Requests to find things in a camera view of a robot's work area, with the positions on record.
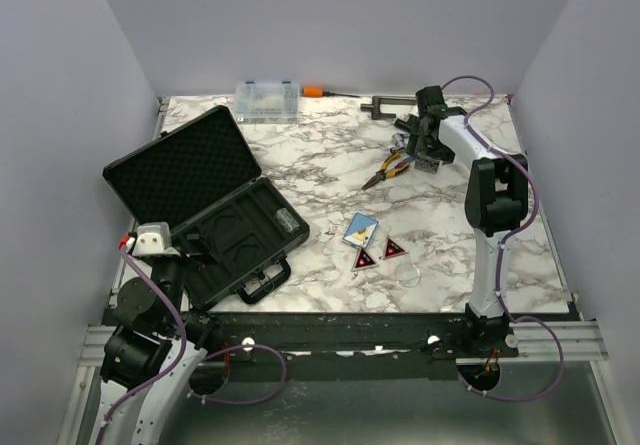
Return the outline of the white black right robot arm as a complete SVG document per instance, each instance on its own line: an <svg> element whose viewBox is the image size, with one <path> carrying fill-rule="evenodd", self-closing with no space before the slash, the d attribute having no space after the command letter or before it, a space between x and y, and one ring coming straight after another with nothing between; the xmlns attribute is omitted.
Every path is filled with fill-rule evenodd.
<svg viewBox="0 0 640 445"><path fill-rule="evenodd" d="M480 357L509 333L506 279L511 246L509 234L525 219L528 168L521 154L510 155L465 124L467 113L446 104L442 88L416 93L418 115L409 120L407 152L419 169L435 173L454 161L469 171L464 212L475 237L472 292L465 305L460 344Z"/></svg>

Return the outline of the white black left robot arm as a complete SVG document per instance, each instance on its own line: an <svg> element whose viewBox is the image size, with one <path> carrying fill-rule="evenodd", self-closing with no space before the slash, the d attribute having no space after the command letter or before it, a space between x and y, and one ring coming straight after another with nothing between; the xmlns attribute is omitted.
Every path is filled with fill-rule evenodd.
<svg viewBox="0 0 640 445"><path fill-rule="evenodd" d="M163 222L140 225L119 250L135 277L121 286L104 346L93 444L156 444L200 360L224 343L211 314L180 309L187 256Z"/></svg>

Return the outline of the green blue poker chip stack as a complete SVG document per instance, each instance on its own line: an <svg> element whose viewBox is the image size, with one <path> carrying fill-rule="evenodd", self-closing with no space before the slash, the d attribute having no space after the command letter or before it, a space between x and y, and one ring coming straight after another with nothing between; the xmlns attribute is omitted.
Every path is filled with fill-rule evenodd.
<svg viewBox="0 0 640 445"><path fill-rule="evenodd" d="M441 162L439 160L429 157L426 157L424 159L416 158L414 160L414 168L416 170L430 174L436 174L439 170L440 164Z"/></svg>

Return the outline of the blue playing card deck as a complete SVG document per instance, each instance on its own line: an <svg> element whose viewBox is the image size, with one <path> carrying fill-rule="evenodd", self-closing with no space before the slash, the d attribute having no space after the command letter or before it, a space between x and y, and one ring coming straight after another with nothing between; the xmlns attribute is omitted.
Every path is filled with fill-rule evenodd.
<svg viewBox="0 0 640 445"><path fill-rule="evenodd" d="M378 226L379 221L375 218L356 212L343 235L343 241L354 248L367 248Z"/></svg>

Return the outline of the orange blue poker chip stack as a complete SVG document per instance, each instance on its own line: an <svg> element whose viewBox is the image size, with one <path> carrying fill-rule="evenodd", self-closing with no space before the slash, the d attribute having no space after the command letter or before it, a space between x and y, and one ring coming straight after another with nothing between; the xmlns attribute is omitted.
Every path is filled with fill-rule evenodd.
<svg viewBox="0 0 640 445"><path fill-rule="evenodd" d="M292 215L292 213L285 207L279 209L275 213L275 218L278 224L287 232L294 233L300 228L299 221Z"/></svg>

